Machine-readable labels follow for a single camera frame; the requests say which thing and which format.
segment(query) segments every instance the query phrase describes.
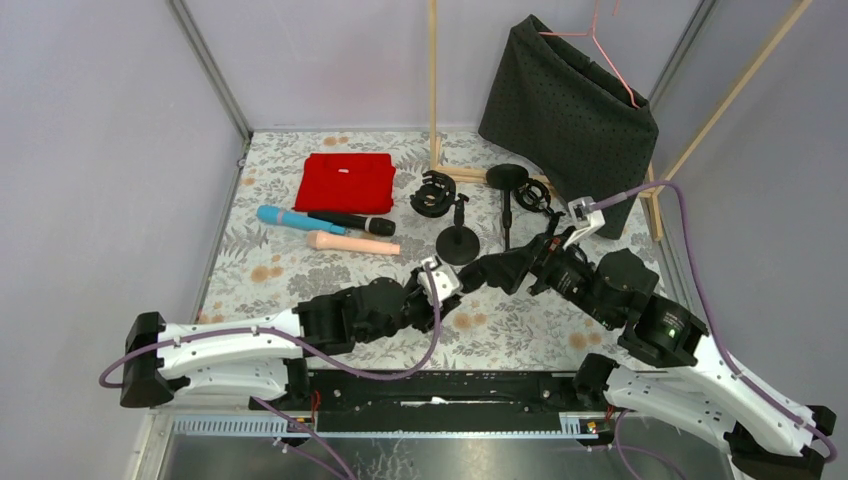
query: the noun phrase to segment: pink hanger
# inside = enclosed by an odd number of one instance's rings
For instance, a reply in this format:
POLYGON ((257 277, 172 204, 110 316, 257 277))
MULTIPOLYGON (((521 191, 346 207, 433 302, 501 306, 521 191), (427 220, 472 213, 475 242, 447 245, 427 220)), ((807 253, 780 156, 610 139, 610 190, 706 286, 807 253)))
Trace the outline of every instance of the pink hanger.
MULTIPOLYGON (((601 51, 601 55, 604 56, 607 63, 609 64, 612 71, 615 72, 615 76, 621 81, 621 84, 624 86, 624 89, 627 90, 627 93, 630 94, 630 104, 633 105, 633 108, 639 108, 636 105, 636 97, 633 95, 633 90, 631 90, 630 86, 627 85, 627 82, 624 81, 624 77, 621 76, 618 69, 613 65, 612 60, 610 60, 609 55, 604 50, 604 47, 598 42, 597 37, 595 37, 595 32, 598 28, 598 7, 601 4, 601 0, 595 0, 595 13, 592 15, 592 25, 589 26, 589 30, 586 33, 557 33, 557 32, 542 32, 542 35, 554 36, 554 37, 592 37, 592 41, 595 42, 595 45, 598 47, 598 50, 601 51)), ((615 8, 612 11, 613 15, 618 14, 618 6, 621 4, 621 0, 616 0, 615 8)))

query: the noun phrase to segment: microphone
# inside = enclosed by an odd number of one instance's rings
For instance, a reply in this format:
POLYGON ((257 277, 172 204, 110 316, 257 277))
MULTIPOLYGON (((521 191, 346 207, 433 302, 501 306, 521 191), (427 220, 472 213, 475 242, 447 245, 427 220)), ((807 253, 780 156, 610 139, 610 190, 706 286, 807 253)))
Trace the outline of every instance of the microphone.
POLYGON ((259 207, 256 210, 256 216, 259 217, 259 220, 270 223, 271 225, 285 225, 300 230, 324 230, 340 235, 344 235, 346 232, 344 227, 339 227, 323 220, 298 215, 297 213, 287 212, 271 205, 262 205, 259 207))
POLYGON ((377 242, 364 238, 342 237, 326 232, 313 231, 306 235, 306 244, 317 250, 347 250, 350 252, 400 255, 400 245, 377 242))
POLYGON ((359 215, 335 212, 309 212, 307 215, 335 225, 365 230, 366 232, 383 237, 391 237, 395 234, 395 222, 385 218, 361 217, 359 215))

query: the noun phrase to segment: perforated fabric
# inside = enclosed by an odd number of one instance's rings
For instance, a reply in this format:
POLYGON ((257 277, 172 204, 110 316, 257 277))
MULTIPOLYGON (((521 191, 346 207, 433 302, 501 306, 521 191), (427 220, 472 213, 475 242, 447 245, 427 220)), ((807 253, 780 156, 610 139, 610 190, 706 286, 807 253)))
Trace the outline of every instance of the perforated fabric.
MULTIPOLYGON (((512 27, 480 135, 538 165, 559 195, 601 200, 641 184, 657 141, 648 101, 535 16, 512 27)), ((635 199, 604 211, 598 234, 619 238, 635 199)))

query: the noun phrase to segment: table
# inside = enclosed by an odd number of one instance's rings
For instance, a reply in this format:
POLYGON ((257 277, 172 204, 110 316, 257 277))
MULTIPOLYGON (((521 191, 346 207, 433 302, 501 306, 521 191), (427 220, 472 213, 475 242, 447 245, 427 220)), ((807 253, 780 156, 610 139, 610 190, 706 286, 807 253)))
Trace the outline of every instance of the table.
MULTIPOLYGON (((475 133, 449 132, 442 136, 446 165, 486 168, 510 162, 526 166, 531 174, 541 173, 522 157, 475 133)), ((428 162, 428 134, 422 132, 257 132, 199 321, 218 323, 264 316, 377 277, 405 283, 420 260, 435 253, 436 236, 453 221, 451 214, 438 219, 422 217, 409 205, 409 196, 421 185, 428 162), (401 245, 401 255, 315 251, 306 245, 306 232, 266 225, 256 218, 260 205, 293 205, 303 162, 313 152, 392 155, 397 168, 395 206, 386 217, 397 223, 391 241, 401 245)), ((480 237, 481 255, 502 251, 501 193, 477 184, 459 184, 458 190, 470 198, 466 225, 480 237)), ((542 214, 517 205, 513 215, 513 246, 525 244, 547 224, 542 214)), ((354 235, 373 238, 362 232, 354 235)), ((630 248, 649 268, 659 271, 639 202, 620 240, 593 236, 581 246, 595 262, 606 253, 630 248)), ((529 296, 525 290, 530 283, 528 278, 512 296, 496 289, 481 289, 467 296, 445 319, 446 328, 427 368, 576 370, 587 353, 597 352, 633 369, 649 369, 616 345, 617 332, 607 332, 554 293, 529 296)), ((429 335, 405 329, 392 338, 357 345, 340 359, 357 368, 400 369, 416 363, 429 343, 429 335)), ((318 359, 309 362, 313 368, 325 366, 318 359)))

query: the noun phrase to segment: black microphone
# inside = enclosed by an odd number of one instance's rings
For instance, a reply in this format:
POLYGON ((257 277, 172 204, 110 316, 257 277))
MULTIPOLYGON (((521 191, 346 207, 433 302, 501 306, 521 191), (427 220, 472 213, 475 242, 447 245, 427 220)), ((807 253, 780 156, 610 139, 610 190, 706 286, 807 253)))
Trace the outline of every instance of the black microphone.
POLYGON ((306 215, 340 227, 358 228, 383 237, 391 237, 395 234, 395 222, 385 218, 361 217, 349 213, 335 212, 309 212, 306 215))

